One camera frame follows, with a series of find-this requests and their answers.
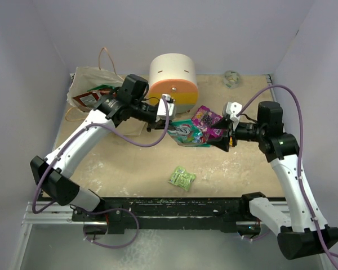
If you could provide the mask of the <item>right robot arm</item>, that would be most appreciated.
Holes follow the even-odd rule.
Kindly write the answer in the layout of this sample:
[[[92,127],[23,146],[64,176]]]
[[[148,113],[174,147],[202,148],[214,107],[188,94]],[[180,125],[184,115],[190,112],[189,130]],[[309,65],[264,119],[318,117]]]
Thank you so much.
[[[242,105],[228,102],[223,117],[213,125],[223,130],[211,145],[229,151],[239,140],[259,144],[260,151],[274,170],[281,184],[289,209],[285,215],[263,194],[250,193],[242,198],[240,216],[245,220],[258,218],[276,235],[278,246],[288,260],[324,253],[338,242],[338,228],[330,227],[310,190],[299,158],[296,138],[284,131],[283,110],[279,103],[259,103],[257,120],[241,122]]]

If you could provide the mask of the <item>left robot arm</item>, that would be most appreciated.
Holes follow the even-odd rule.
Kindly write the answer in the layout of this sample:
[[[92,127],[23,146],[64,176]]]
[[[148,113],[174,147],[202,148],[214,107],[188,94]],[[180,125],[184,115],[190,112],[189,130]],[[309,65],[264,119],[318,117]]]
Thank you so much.
[[[53,203],[71,205],[85,212],[91,220],[98,221],[104,216],[105,201],[70,178],[83,158],[109,133],[141,148],[153,147],[163,140],[159,137],[150,144],[130,140],[117,130],[118,126],[134,118],[146,122],[150,129],[167,131],[175,116],[175,102],[169,94],[163,94],[155,106],[145,102],[149,92],[146,79],[130,74],[120,87],[111,89],[94,104],[82,124],[46,157],[35,156],[31,162],[37,188],[32,202],[32,212],[39,214],[46,209],[37,209],[36,203],[41,192],[45,192]]]

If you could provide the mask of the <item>white paper bag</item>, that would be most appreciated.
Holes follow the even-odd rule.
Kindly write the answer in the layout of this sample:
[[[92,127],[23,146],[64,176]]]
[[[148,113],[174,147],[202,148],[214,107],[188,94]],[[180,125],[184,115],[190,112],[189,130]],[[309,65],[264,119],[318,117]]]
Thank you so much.
[[[100,57],[103,51],[108,55],[113,72],[105,70],[101,67]],[[72,83],[69,87],[67,94],[67,102],[71,107],[75,107],[82,113],[89,113],[92,108],[82,107],[73,100],[74,96],[86,93],[89,89],[99,86],[101,84],[107,84],[110,86],[120,87],[124,82],[124,79],[120,77],[115,69],[114,62],[110,56],[110,53],[106,47],[103,47],[98,56],[97,67],[77,67],[72,77]],[[124,121],[119,127],[119,132],[125,136],[139,136],[144,129],[144,123],[139,123],[138,120]]]

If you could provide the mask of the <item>teal snack packet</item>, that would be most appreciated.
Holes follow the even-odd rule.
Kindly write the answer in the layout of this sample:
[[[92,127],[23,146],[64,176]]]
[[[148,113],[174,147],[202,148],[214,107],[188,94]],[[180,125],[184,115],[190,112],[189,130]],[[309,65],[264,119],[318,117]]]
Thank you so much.
[[[168,135],[183,147],[210,147],[207,136],[189,120],[172,121]]]

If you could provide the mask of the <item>green chip bag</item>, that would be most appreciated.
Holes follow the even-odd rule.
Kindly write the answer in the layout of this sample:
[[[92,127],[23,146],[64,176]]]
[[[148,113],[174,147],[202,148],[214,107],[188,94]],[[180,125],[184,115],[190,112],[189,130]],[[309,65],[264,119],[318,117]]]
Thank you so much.
[[[114,87],[111,85],[107,85],[107,84],[101,84],[99,86],[93,87],[91,89],[89,89],[87,92],[93,92],[93,91],[109,91],[111,89],[113,89]]]

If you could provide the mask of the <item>red Doritos chip bag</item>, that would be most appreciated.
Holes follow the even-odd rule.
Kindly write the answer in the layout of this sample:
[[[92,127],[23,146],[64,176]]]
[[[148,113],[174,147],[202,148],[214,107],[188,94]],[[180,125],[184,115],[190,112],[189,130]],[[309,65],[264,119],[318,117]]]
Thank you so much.
[[[82,107],[93,108],[101,96],[110,93],[109,89],[94,90],[73,97],[73,100]]]

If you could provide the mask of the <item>light green snack packet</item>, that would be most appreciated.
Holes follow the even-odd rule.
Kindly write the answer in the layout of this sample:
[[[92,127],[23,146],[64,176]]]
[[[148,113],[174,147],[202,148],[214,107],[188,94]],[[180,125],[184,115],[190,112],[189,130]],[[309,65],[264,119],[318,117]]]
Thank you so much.
[[[196,179],[195,174],[187,172],[186,169],[181,166],[177,166],[173,171],[173,173],[171,174],[168,182],[188,192],[195,179]]]

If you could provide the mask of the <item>purple candy bag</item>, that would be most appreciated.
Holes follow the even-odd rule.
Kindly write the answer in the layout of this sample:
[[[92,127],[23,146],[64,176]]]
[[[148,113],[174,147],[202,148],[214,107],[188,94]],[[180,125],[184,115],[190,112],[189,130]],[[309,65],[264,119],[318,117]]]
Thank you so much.
[[[222,116],[202,105],[192,117],[192,123],[202,132],[207,141],[217,139],[223,134],[222,129],[215,129],[212,127],[221,119]]]

